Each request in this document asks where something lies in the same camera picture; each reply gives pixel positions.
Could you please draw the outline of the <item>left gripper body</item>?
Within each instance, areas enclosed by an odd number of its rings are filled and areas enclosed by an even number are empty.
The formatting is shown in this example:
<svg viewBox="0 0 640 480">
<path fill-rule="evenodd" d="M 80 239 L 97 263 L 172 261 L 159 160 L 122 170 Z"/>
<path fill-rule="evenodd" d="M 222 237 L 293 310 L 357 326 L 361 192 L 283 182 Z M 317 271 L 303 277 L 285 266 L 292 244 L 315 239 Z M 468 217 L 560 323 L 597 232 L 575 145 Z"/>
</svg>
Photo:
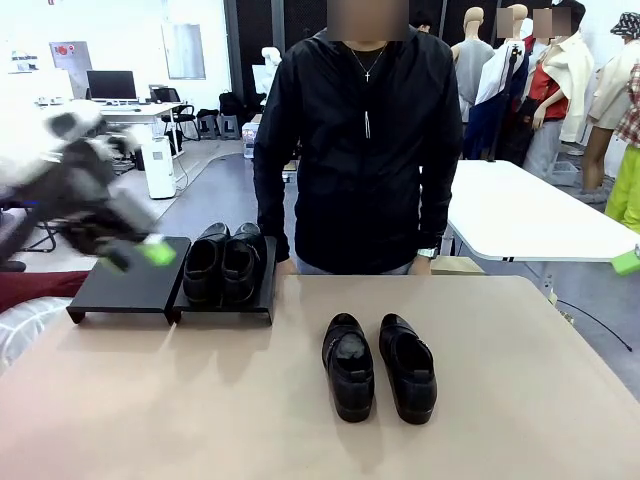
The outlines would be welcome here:
<svg viewBox="0 0 640 480">
<path fill-rule="evenodd" d="M 94 143 L 68 145 L 60 167 L 62 193 L 54 217 L 71 245 L 140 243 L 154 233 L 155 220 L 149 212 L 128 192 L 112 187 L 116 176 Z"/>
</svg>

